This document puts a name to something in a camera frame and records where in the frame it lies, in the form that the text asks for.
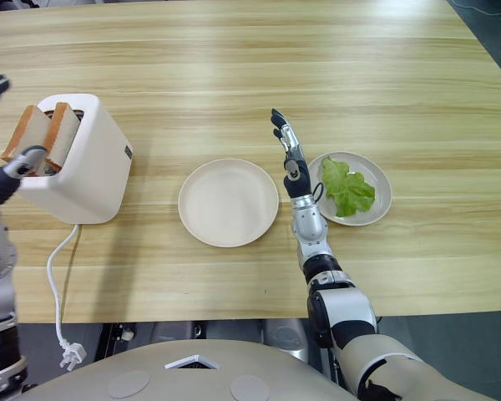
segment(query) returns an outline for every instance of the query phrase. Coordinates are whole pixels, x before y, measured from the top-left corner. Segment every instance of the white cable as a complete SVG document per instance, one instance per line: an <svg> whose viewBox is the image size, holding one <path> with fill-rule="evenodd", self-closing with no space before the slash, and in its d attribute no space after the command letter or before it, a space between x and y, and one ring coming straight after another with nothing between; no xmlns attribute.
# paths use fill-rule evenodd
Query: white cable
<svg viewBox="0 0 501 401"><path fill-rule="evenodd" d="M475 11L481 13L481 14L488 15L489 17L497 17L497 16L501 15L501 13L495 13L495 14L487 13L486 11L481 10L480 8L477 8L477 7L474 7L474 6L465 6L463 4L458 4L456 2L456 0L451 0L451 3L454 6L458 7L458 8L466 8L466 9L470 9L470 10L475 10Z"/></svg>
<svg viewBox="0 0 501 401"><path fill-rule="evenodd" d="M69 343L61 333L61 297L59 296L59 290L56 286L56 282L53 279L52 267L54 257L56 257L59 251L61 251L63 247L73 239L73 237L78 233L78 229L79 225L75 224L71 233L67 236L67 238L63 240L61 244L58 245L56 249L53 250L47 261L47 279L48 284L50 284L50 288L52 288L53 300L56 307L56 335L58 336L59 345L65 350L65 352L63 353L63 361L59 364L59 366L63 367L68 364L68 371L73 370L76 363L81 363L84 360L86 352L82 344Z"/></svg>

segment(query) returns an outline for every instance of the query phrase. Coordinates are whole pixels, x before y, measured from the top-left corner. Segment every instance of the plug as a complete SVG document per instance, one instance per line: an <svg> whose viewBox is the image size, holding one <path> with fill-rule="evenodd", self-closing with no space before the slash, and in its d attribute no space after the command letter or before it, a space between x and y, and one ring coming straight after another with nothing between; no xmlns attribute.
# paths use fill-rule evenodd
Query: plug
<svg viewBox="0 0 501 401"><path fill-rule="evenodd" d="M65 352L63 353L63 361L59 364L60 368L64 368L66 365L67 370L70 372L74 369L77 363L81 363L87 353L85 352L84 346L78 343L72 343L66 345L64 348Z"/></svg>

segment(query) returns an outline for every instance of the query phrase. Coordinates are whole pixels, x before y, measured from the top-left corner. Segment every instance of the lettuce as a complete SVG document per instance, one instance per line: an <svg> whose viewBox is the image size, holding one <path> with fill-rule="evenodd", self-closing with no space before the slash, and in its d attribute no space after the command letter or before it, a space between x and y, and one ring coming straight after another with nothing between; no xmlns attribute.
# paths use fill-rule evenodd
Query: lettuce
<svg viewBox="0 0 501 401"><path fill-rule="evenodd" d="M375 202L375 188L364 180L362 173L349 174L349 165L326 157L321 162L326 196L334 198L337 217L369 211Z"/></svg>

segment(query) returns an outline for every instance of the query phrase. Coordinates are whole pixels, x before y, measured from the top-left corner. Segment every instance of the wooden table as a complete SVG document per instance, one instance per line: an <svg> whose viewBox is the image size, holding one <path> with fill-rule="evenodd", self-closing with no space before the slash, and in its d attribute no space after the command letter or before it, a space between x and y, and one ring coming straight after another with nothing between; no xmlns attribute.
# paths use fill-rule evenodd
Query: wooden table
<svg viewBox="0 0 501 401"><path fill-rule="evenodd" d="M329 234L377 315L501 310L501 71L444 1L6 12L0 73L0 150L27 104L67 92L97 94L135 147L118 216L83 228L72 268L72 244L56 260L66 322L306 315L273 106L309 161L356 152L392 182L386 218ZM281 193L249 246L207 246L180 223L185 177L222 157L257 163ZM3 214L20 320L51 322L44 265L71 227L19 196Z"/></svg>

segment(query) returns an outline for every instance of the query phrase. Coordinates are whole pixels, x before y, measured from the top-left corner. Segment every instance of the white plate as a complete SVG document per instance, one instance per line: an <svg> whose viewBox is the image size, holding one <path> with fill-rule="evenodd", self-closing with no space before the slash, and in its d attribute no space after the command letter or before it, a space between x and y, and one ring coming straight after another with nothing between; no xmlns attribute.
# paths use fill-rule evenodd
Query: white plate
<svg viewBox="0 0 501 401"><path fill-rule="evenodd" d="M262 236L278 212L271 177L245 160L219 159L202 165L185 180L178 212L185 228L213 246L241 246Z"/></svg>
<svg viewBox="0 0 501 401"><path fill-rule="evenodd" d="M358 211L352 216L337 217L336 203L334 203L332 198L326 196L326 189L324 189L323 196L317 202L321 214L328 220L345 226L365 226L382 219L392 205L392 187L382 170L365 157L347 152L334 152L319 156L308 165L311 188L316 188L316 185L322 182L323 168L321 161L328 156L331 156L331 159L334 161L347 163L349 165L349 172L362 173L366 182L375 188L375 202L369 211Z"/></svg>

